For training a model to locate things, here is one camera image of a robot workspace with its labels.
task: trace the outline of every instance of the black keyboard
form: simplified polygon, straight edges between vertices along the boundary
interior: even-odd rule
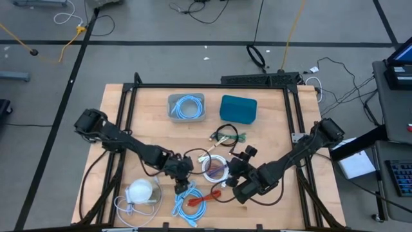
[[[412,197],[412,160],[386,160],[392,182],[400,197]]]
[[[233,75],[223,76],[220,79],[220,82],[222,84],[250,84],[271,86],[286,86],[287,84],[297,84],[298,81],[298,72],[266,73],[257,75]]]

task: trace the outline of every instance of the gray floor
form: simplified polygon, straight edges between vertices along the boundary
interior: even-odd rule
[[[72,0],[76,14],[84,18],[82,0]],[[99,15],[109,14],[116,21],[116,30],[106,37],[92,37],[103,41],[251,41],[258,18],[260,1],[231,0],[216,24],[204,25],[188,15],[180,15],[168,7],[171,1],[126,1]],[[181,7],[191,1],[176,0]],[[398,39],[411,36],[412,19],[408,14],[412,3],[407,0],[380,0],[389,23]],[[212,19],[224,3],[213,0],[202,19]],[[265,1],[258,41],[286,41],[298,0]],[[0,22],[22,39],[68,40],[78,24],[71,19],[56,25],[53,16],[71,12],[59,6],[13,6],[0,2]],[[101,19],[93,33],[110,29],[111,22]],[[2,39],[10,39],[0,31]],[[292,38],[297,42],[390,43],[389,37],[372,0],[312,0],[306,3]],[[61,46],[32,45],[43,56],[57,58]],[[53,123],[57,108],[70,76],[80,46],[66,51],[62,64],[45,63],[17,45],[0,45],[0,70],[30,72],[30,82],[0,81],[0,98],[10,99],[14,113],[8,122]],[[260,47],[270,66],[269,72],[279,68],[284,48]],[[316,65],[316,60],[330,57],[344,62],[357,77],[355,82],[371,77],[371,63],[387,58],[392,48],[304,48],[291,47],[286,70],[304,71]],[[321,71],[315,74],[323,88],[338,97],[353,88],[352,79],[341,66],[321,61]],[[88,153],[88,145],[73,133],[73,123],[85,108],[98,108],[107,83],[129,82],[138,72],[144,82],[218,83],[222,75],[259,73],[243,46],[98,46],[89,45],[74,84],[56,141],[53,145],[44,177],[30,211],[26,229],[68,225],[81,182]],[[367,93],[375,89],[374,81],[363,87]],[[329,93],[320,103],[321,110],[334,102]],[[380,120],[377,97],[371,107]],[[325,117],[332,117],[345,130],[346,136],[356,137],[373,128],[363,113],[358,99],[338,106]],[[40,159],[49,128],[15,128],[3,126],[0,133],[0,231],[12,230],[19,215],[34,171]],[[375,189],[374,177],[356,181]],[[370,215],[376,213],[375,199],[337,177],[347,224],[355,229],[371,231],[407,231],[411,224],[388,221],[378,224]]]

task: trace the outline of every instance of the blue cable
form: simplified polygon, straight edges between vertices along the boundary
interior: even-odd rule
[[[182,112],[181,105],[185,101],[193,101],[198,106],[198,111],[194,115],[187,116]],[[192,95],[186,95],[176,102],[176,106],[174,106],[171,113],[173,113],[175,110],[176,110],[176,115],[178,116],[179,119],[197,119],[198,117],[200,117],[203,111],[203,106],[201,105],[201,101],[199,100],[199,98],[193,97]]]
[[[183,193],[180,193],[179,195],[176,195],[175,198],[174,198],[175,205],[174,205],[174,208],[172,210],[172,215],[174,217],[176,217],[178,215],[181,216],[192,227],[198,227],[196,221],[201,219],[204,216],[205,212],[206,212],[206,202],[205,201],[202,201],[200,203],[198,211],[193,215],[187,215],[185,213],[185,211],[183,211],[183,209],[182,209],[183,202],[185,201],[185,198],[187,196],[192,195],[192,196],[195,196],[197,198],[202,198],[203,197],[203,194],[201,193],[201,191],[196,189],[195,187],[196,187],[195,181],[191,181],[191,183],[189,184],[189,188],[186,191],[184,191]]]

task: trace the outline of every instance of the wooden table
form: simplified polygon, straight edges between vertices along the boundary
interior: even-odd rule
[[[303,113],[305,130],[310,131],[314,121],[319,121],[317,99],[313,86],[298,86],[299,99]],[[115,122],[122,84],[108,84],[104,92],[100,110],[108,115],[109,121]],[[167,96],[172,93],[197,93],[205,95],[206,119],[203,122],[194,122],[187,124],[175,124],[167,118]],[[133,112],[131,129],[133,136],[146,144],[158,144],[169,150],[183,153],[191,148],[209,148],[214,142],[208,140],[209,136],[225,122],[221,121],[219,116],[221,96],[224,94],[247,97],[257,100],[257,117],[251,125],[233,123],[239,133],[247,133],[246,143],[239,143],[235,152],[243,151],[249,144],[258,150],[255,157],[252,157],[250,163],[255,167],[264,162],[277,160],[292,149],[290,142],[287,117],[285,113],[285,102],[281,90],[270,89],[172,89],[172,88],[139,88]],[[294,125],[297,130],[297,121],[294,114]],[[229,148],[218,147],[212,154],[224,156],[230,160],[228,155]],[[91,163],[103,152],[100,144],[91,145],[85,171]],[[324,155],[329,155],[326,149],[319,151]],[[195,157],[198,153],[193,153],[194,169],[200,170],[200,165]],[[328,208],[330,213],[338,222],[345,225],[344,215],[342,212],[341,201],[339,198],[335,176],[333,174],[332,164],[329,160],[319,156],[312,159],[314,175],[319,198]],[[90,172],[84,189],[83,213],[85,214],[94,205],[96,199],[101,194],[102,183],[107,165],[107,156],[102,159]],[[120,194],[124,195],[124,189],[134,180],[139,178],[148,178],[142,171],[138,161],[138,156],[127,151],[126,163],[122,177],[122,187]],[[188,223],[180,218],[171,215],[174,207],[174,181],[164,174],[159,175],[160,183],[163,188],[164,200],[161,208],[155,218],[145,227],[162,227],[163,222],[170,223],[170,227],[190,227]],[[197,188],[203,194],[208,194],[212,183],[204,179],[203,176],[192,175],[190,180],[197,182]],[[265,196],[255,196],[262,202],[273,202],[278,198],[280,193],[280,184]],[[231,188],[222,191],[221,199],[228,199],[233,196]],[[111,197],[107,199],[105,218],[108,218]],[[312,225],[315,225],[314,214],[312,210],[312,201],[309,197],[308,205]],[[137,206],[142,211],[146,206]],[[76,203],[73,213],[72,222],[79,221],[79,200]],[[192,213],[197,208],[184,208],[187,213]],[[130,224],[139,226],[146,222],[149,217],[135,213],[129,217],[122,214]],[[285,194],[283,199],[272,207],[259,206],[251,201],[244,205],[237,201],[227,204],[210,201],[207,203],[205,216],[198,221],[198,227],[215,227],[226,229],[253,229],[256,224],[262,224],[265,229],[304,229],[302,219],[302,209],[299,200],[297,179],[294,168],[290,168],[285,173]],[[115,226],[124,226],[119,219],[116,219]]]

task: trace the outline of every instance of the white cable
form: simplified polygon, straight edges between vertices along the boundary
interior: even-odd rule
[[[147,222],[143,223],[143,224],[140,225],[140,226],[133,226],[133,225],[127,223],[127,222],[122,218],[122,216],[120,216],[120,211],[126,212],[128,215],[132,215],[132,212],[130,212],[129,205],[127,206],[126,209],[123,209],[123,208],[121,208],[121,207],[118,206],[118,205],[120,205],[121,202],[126,201],[126,198],[125,198],[125,197],[123,197],[123,196],[118,196],[118,197],[116,197],[116,199],[115,199],[114,202],[113,202],[113,204],[114,204],[115,207],[116,207],[116,214],[117,214],[117,217],[118,217],[125,225],[127,225],[127,226],[129,226],[129,227],[132,227],[132,228],[139,228],[139,227],[145,226],[146,224],[148,224],[149,222],[151,222],[151,221],[154,219],[154,217],[155,217],[155,216],[157,215],[157,213],[159,212],[160,206],[162,206],[162,201],[163,201],[163,190],[162,190],[162,187],[159,185],[159,183],[156,183],[156,184],[157,184],[157,186],[158,186],[159,189],[160,189],[160,202],[159,202],[159,204],[158,204],[159,206],[157,207],[157,209],[156,209],[155,212],[152,211],[152,213],[144,213],[144,212],[141,212],[141,211],[139,211],[139,210],[136,210],[133,206],[132,206],[132,208],[131,208],[131,209],[132,209],[132,212],[140,213],[140,214],[146,215],[146,216],[152,215],[152,217],[151,217]],[[118,199],[118,198],[123,198],[123,199],[122,199],[119,203],[117,203],[117,199]]]
[[[220,161],[223,166],[224,166],[224,165],[227,165],[226,159],[223,158],[222,156],[220,156],[220,155],[211,155],[211,157],[212,157],[212,160],[218,160],[218,161]],[[210,176],[208,176],[208,174],[207,174],[207,172],[206,172],[206,168],[209,167],[209,164],[208,164],[208,163],[211,162],[211,161],[209,161],[209,156],[200,157],[200,158],[199,158],[199,162],[202,162],[202,164],[201,164],[201,171],[203,172],[203,176],[204,176],[204,177],[206,178],[206,180],[208,180],[209,182],[217,183],[217,182],[220,182],[220,181],[222,181],[222,180],[226,180],[226,179],[228,178],[228,175],[229,175],[229,168],[228,168],[228,167],[225,167],[225,168],[223,169],[223,175],[220,177],[220,179],[213,179],[213,178],[211,178]],[[225,183],[225,182],[222,182],[221,186],[222,186],[223,188],[226,187],[226,183]]]
[[[82,19],[81,17],[77,16],[77,15],[74,15],[74,13],[75,13],[75,11],[76,11],[75,5],[74,5],[70,0],[68,0],[68,2],[73,6],[73,12],[72,12],[71,14],[69,14],[69,13],[64,13],[64,12],[61,12],[61,13],[56,14],[56,15],[53,17],[54,23],[55,23],[55,24],[64,24],[64,23],[67,23],[67,22],[70,20],[70,18],[75,17],[75,18],[77,18],[77,19],[80,19],[80,24],[79,24],[79,26],[82,26],[82,25],[83,25],[83,19]],[[67,15],[68,18],[67,18],[66,20],[64,20],[64,21],[58,22],[58,21],[56,21],[56,17],[57,17],[57,16],[60,16],[60,15]]]
[[[308,84],[308,81],[309,81],[310,79],[315,79],[315,80],[319,83],[319,87],[320,87],[320,89],[321,89],[321,98],[317,101],[317,102],[319,103],[319,102],[322,101],[322,97],[323,97],[323,89],[322,89],[321,80],[319,80],[319,78],[317,78],[317,77],[309,77],[309,78],[307,78],[307,80],[304,81],[304,84],[307,85],[307,84]]]

